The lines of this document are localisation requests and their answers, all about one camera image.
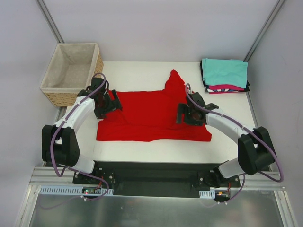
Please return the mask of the red t shirt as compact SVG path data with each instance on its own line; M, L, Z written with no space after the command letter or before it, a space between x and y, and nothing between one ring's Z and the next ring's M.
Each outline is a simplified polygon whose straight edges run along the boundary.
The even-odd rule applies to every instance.
M186 103L185 82L176 70L170 72L164 89L118 91L122 109L106 114L98 123L97 141L143 141L160 139L210 142L205 125L178 124L178 105Z

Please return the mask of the pink t shirt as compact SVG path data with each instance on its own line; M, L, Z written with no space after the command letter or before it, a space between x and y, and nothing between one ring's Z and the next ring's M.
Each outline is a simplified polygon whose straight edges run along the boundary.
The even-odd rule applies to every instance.
M245 89L233 85L216 85L216 86L209 86L205 87L206 92L212 94L221 94L221 93L238 93L244 92Z

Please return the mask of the wicker basket with cloth liner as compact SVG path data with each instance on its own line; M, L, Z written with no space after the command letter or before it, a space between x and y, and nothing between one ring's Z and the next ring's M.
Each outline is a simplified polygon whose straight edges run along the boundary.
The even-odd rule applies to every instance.
M72 106L103 67L97 43L57 44L40 89L55 107Z

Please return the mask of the black t shirt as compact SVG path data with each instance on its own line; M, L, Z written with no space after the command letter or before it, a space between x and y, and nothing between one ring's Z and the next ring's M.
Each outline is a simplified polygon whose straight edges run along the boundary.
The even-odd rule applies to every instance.
M203 71L202 63L203 63L203 61L201 60L201 61L200 61L200 71L201 71L202 83L203 83L203 86L204 86L204 88L205 88L205 87L207 86L207 84L206 84L206 82L205 82L205 79L203 78L203 76L204 76L204 71ZM250 86L250 83L247 81L246 87L244 88L245 91L242 92L242 93L249 92L249 90L250 90L249 86Z

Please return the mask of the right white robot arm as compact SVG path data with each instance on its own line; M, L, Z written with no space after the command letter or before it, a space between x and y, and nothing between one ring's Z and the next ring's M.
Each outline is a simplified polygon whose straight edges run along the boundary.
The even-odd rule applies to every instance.
M277 161L269 132L264 127L248 128L225 114L219 106L206 104L198 92L186 93L186 104L178 105L177 123L209 125L237 145L238 156L215 167L209 179L214 187L225 186L231 177L254 175Z

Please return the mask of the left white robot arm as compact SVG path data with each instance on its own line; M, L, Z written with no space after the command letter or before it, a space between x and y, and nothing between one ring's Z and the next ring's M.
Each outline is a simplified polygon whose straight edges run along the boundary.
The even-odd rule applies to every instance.
M109 90L109 82L103 73L95 73L91 84L81 90L69 111L55 124L42 128L42 160L51 163L58 176L57 165L84 172L84 179L95 184L100 179L96 161L80 153L76 134L86 118L94 113L103 120L115 110L122 110L122 104L115 90Z

